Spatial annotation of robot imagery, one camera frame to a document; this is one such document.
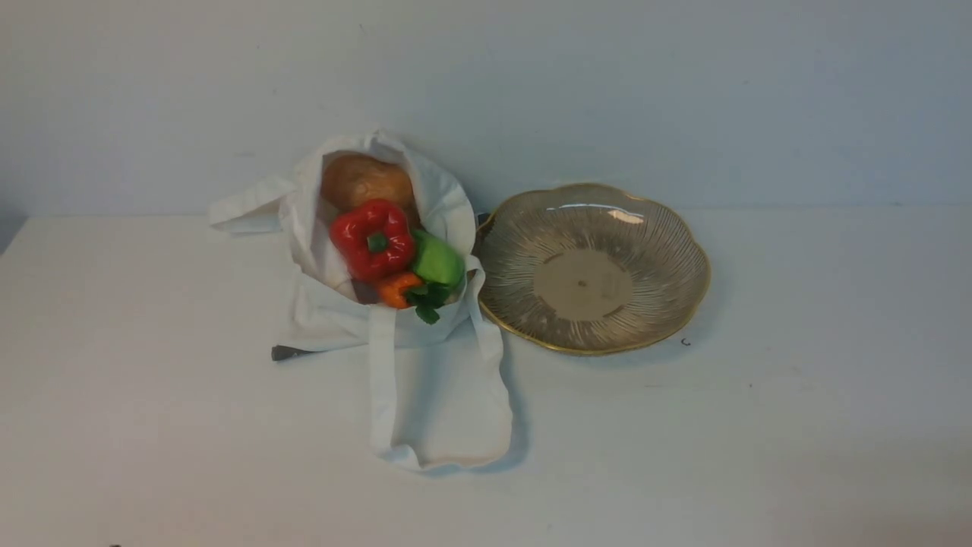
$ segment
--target carrot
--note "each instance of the carrot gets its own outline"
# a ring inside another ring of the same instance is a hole
[[[381,301],[396,310],[411,308],[405,295],[409,290],[425,285],[421,277],[412,272],[399,272],[374,284]]]

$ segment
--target green leaves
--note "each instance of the green leaves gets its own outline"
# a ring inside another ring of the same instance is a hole
[[[415,314],[420,319],[435,324],[439,320],[438,310],[449,300],[452,289],[441,283],[426,283],[405,291],[405,301],[415,307]]]

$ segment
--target white wall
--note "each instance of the white wall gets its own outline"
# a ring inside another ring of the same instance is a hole
[[[178,213],[379,126],[480,205],[972,201],[968,0],[5,0],[0,216]]]

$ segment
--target canvas bag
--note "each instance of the canvas bag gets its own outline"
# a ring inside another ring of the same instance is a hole
[[[458,250],[465,257],[467,272],[474,272],[464,284],[458,301],[438,310],[440,320],[435,325],[424,323],[412,309],[365,306],[356,300],[344,260],[330,242],[327,226],[317,210],[324,168],[328,161],[349,152],[400,165],[411,178],[426,231]],[[282,348],[284,353],[300,354],[367,345],[370,444],[377,455],[407,469],[422,470],[445,464],[479,467],[507,452],[512,412],[500,375],[503,338],[499,328],[485,320],[479,309],[477,299],[485,272],[479,260],[470,254],[475,243],[475,217],[455,177],[383,132],[338,137],[298,164],[293,180],[269,177],[242,194],[213,203],[209,221],[212,227],[233,233],[281,229],[286,233],[295,265],[295,281],[287,297],[285,324],[275,352]],[[471,329],[466,328],[467,321],[471,322]],[[406,349],[411,347],[418,347],[423,353],[416,357],[415,349]],[[412,359],[445,358],[448,374],[457,379],[447,384],[462,392],[440,396],[439,400],[453,401],[453,407],[456,401],[477,401],[479,405],[463,411],[450,409],[447,402],[444,408],[437,409],[453,417],[470,417],[466,423],[455,423],[452,419],[450,426],[440,427],[436,433],[440,447],[446,447],[444,450],[448,452],[450,437],[490,434],[495,438],[473,443],[478,446],[473,449],[477,451],[475,454],[470,453],[466,443],[455,454],[430,460],[420,460],[411,446],[396,443],[399,406],[396,359],[405,354]],[[486,426],[476,423],[481,417],[491,417],[492,423]]]

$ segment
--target gold plate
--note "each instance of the gold plate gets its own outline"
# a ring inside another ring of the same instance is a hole
[[[479,303],[541,346],[605,355],[684,327],[709,288],[705,251],[670,208],[602,184],[514,196],[478,232]]]

